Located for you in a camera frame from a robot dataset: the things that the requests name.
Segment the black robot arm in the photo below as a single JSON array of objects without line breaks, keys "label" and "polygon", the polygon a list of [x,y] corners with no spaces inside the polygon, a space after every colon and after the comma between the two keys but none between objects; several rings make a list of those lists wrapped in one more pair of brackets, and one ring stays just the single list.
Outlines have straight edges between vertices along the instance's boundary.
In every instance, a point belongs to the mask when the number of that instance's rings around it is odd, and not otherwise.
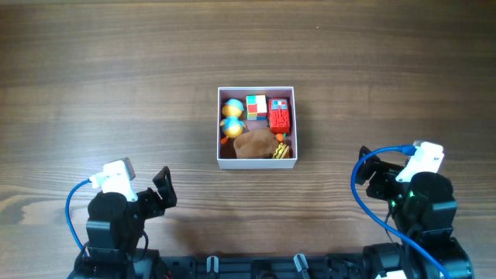
[{"label": "black robot arm", "polygon": [[[145,220],[162,216],[177,203],[170,175],[169,168],[164,167],[153,179],[158,193],[147,188],[136,194],[137,201],[102,191],[91,200],[86,224],[89,241],[84,245],[89,255],[84,257],[81,251],[74,264],[74,278],[135,278],[143,268],[157,269],[158,251],[138,253],[136,246],[144,234]],[[135,264],[136,258],[144,260]]]}]

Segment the wood grain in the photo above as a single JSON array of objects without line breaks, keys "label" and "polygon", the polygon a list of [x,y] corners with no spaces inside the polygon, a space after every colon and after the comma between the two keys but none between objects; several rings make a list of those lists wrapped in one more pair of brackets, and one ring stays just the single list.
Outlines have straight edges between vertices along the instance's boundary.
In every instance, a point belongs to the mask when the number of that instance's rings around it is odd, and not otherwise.
[{"label": "wood grain", "polygon": [[[120,157],[137,190],[172,171],[177,207],[146,223],[163,255],[387,242],[353,200],[350,172],[362,145],[414,139],[446,148],[455,235],[477,278],[493,277],[495,27],[485,2],[0,7],[0,277],[66,277],[78,248],[65,198]],[[295,169],[220,171],[216,88],[269,85],[295,87]],[[83,241],[95,193],[74,195]],[[384,217],[383,202],[366,202]]]}]

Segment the blue cable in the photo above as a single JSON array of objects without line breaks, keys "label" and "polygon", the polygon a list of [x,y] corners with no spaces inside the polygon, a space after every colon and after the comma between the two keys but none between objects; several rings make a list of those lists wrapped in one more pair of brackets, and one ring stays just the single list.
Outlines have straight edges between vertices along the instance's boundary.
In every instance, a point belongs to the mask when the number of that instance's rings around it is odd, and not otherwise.
[{"label": "blue cable", "polygon": [[436,259],[434,259],[427,251],[425,251],[420,245],[418,245],[415,241],[411,240],[408,238],[406,235],[403,233],[397,231],[396,229],[393,229],[391,226],[383,222],[382,220],[379,219],[360,199],[360,196],[357,193],[357,188],[356,188],[356,183],[355,179],[357,178],[357,172],[360,166],[365,163],[365,160],[368,158],[377,155],[379,153],[384,153],[384,152],[391,152],[391,151],[397,151],[401,152],[404,155],[412,156],[415,154],[416,148],[415,146],[412,145],[405,145],[405,146],[389,146],[389,147],[384,147],[380,148],[378,150],[372,151],[369,154],[361,157],[358,162],[356,163],[355,167],[353,168],[353,173],[351,174],[351,192],[353,193],[353,197],[355,198],[356,202],[360,207],[367,213],[377,224],[381,225],[383,228],[388,230],[389,232],[393,233],[397,237],[399,237],[401,240],[406,242],[409,246],[413,247],[415,250],[417,250],[421,255],[423,255],[428,261],[430,261],[432,264],[434,264],[437,269],[444,275],[446,279],[451,279],[451,276],[448,274],[448,271],[446,268],[441,265]]},{"label": "blue cable", "polygon": [[85,181],[82,181],[80,184],[76,185],[74,188],[72,188],[71,192],[67,196],[67,200],[65,202],[65,219],[67,220],[67,224],[69,225],[69,229],[71,230],[72,236],[74,237],[74,240],[76,241],[77,246],[79,247],[80,250],[83,250],[83,244],[81,244],[81,241],[78,239],[78,235],[76,234],[76,231],[74,230],[74,227],[72,226],[71,222],[71,215],[69,213],[69,205],[71,204],[71,198],[72,195],[76,192],[77,189],[79,189],[81,186],[90,183],[90,180],[87,179]]}]

